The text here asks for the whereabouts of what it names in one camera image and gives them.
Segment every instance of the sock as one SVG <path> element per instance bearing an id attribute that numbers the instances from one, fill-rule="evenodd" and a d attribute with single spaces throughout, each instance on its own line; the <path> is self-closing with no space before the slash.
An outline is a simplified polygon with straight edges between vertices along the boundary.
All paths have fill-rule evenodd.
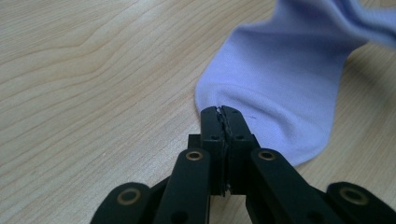
<path id="1" fill-rule="evenodd" d="M 396 47 L 396 8 L 278 0 L 271 20 L 232 32 L 198 81 L 197 108 L 234 107 L 262 147 L 308 161 L 329 141 L 347 56 L 369 40 Z"/>

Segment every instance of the wooden table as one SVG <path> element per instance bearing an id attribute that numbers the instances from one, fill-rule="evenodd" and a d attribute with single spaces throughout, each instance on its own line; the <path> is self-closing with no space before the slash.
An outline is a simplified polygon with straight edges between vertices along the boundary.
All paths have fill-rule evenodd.
<path id="1" fill-rule="evenodd" d="M 116 186 L 153 186 L 199 133 L 194 86 L 239 23 L 274 1 L 0 1 L 0 223 L 88 223 Z M 389 7 L 388 1 L 363 1 Z M 346 62 L 330 144 L 297 167 L 396 209 L 396 50 Z M 243 197 L 211 223 L 249 223 Z"/>

